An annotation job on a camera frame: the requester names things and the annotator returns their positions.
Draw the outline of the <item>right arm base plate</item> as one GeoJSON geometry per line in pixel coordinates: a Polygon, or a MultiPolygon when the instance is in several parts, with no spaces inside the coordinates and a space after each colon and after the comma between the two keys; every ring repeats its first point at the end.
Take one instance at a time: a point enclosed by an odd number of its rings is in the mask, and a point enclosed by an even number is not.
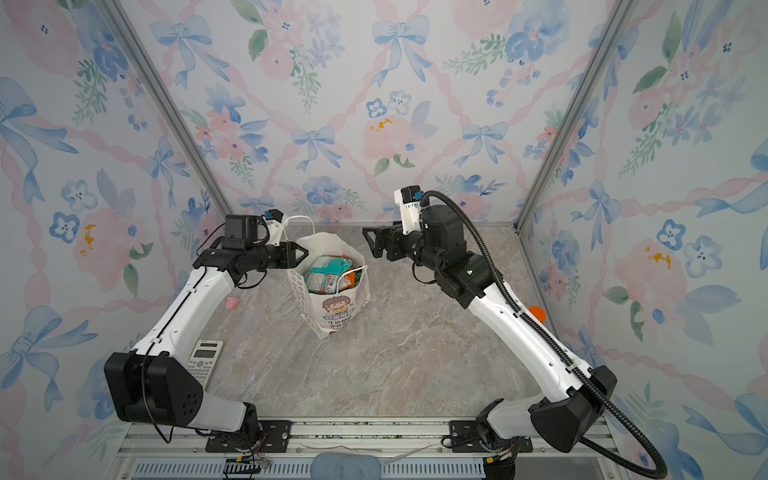
{"type": "Polygon", "coordinates": [[[453,453],[498,455],[513,451],[533,452],[529,437],[501,439],[489,428],[479,425],[476,420],[451,420],[448,422],[448,428],[449,433],[442,438],[441,445],[453,453]]]}

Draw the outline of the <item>teal snack packet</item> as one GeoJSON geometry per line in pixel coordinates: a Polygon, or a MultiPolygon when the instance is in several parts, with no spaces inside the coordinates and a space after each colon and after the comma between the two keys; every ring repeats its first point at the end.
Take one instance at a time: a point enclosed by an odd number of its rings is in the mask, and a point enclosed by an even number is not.
{"type": "Polygon", "coordinates": [[[340,277],[353,267],[354,261],[346,256],[320,256],[304,275],[306,288],[311,294],[316,295],[339,293],[340,277]]]}

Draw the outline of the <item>white printed paper bag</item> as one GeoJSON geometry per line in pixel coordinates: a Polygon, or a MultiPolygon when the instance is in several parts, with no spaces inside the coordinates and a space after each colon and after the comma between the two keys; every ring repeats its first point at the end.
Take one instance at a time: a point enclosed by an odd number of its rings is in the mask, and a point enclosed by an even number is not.
{"type": "Polygon", "coordinates": [[[314,229],[295,242],[308,249],[309,256],[296,268],[287,270],[288,280],[302,319],[323,339],[340,331],[370,302],[368,266],[363,255],[335,233],[314,229]],[[306,288],[304,275],[314,261],[323,255],[351,258],[354,261],[353,269],[365,266],[359,284],[336,294],[311,294],[306,288]]]}

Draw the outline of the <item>orange Fox's candy packet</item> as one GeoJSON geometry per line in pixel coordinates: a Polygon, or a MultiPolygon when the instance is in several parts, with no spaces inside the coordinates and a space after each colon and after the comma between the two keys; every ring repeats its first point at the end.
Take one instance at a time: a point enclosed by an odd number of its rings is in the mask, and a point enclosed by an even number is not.
{"type": "Polygon", "coordinates": [[[344,272],[338,281],[338,292],[355,288],[361,281],[365,269],[365,266],[361,266],[344,272]]]}

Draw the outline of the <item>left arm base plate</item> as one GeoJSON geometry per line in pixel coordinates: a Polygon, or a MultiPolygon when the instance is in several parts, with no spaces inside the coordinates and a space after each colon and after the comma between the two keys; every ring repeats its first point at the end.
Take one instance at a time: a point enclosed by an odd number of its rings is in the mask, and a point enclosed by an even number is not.
{"type": "Polygon", "coordinates": [[[238,432],[215,431],[208,436],[206,453],[285,453],[291,436],[290,420],[261,420],[238,432]]]}

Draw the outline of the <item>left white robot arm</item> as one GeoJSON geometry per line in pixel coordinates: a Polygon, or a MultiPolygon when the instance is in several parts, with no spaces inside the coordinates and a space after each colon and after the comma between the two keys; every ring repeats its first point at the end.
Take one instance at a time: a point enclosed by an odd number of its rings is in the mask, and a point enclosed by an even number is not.
{"type": "Polygon", "coordinates": [[[105,362],[115,412],[123,422],[207,432],[240,450],[263,437],[256,408],[205,392],[187,369],[218,306],[250,272],[289,270],[309,255],[295,242],[203,250],[189,280],[154,327],[129,351],[105,362]]]}

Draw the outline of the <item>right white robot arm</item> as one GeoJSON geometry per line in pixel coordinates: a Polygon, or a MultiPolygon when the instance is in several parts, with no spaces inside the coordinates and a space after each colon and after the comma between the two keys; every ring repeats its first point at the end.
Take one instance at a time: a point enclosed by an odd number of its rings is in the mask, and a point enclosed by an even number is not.
{"type": "Polygon", "coordinates": [[[589,367],[531,315],[499,271],[468,249],[464,233],[464,222],[446,205],[427,207],[413,231],[401,222],[362,231],[374,257],[407,258],[432,271],[434,284],[488,325],[540,387],[538,396],[498,399],[481,411],[476,421],[484,446],[498,450],[514,437],[538,436],[568,453],[604,411],[574,374],[589,367]]]}

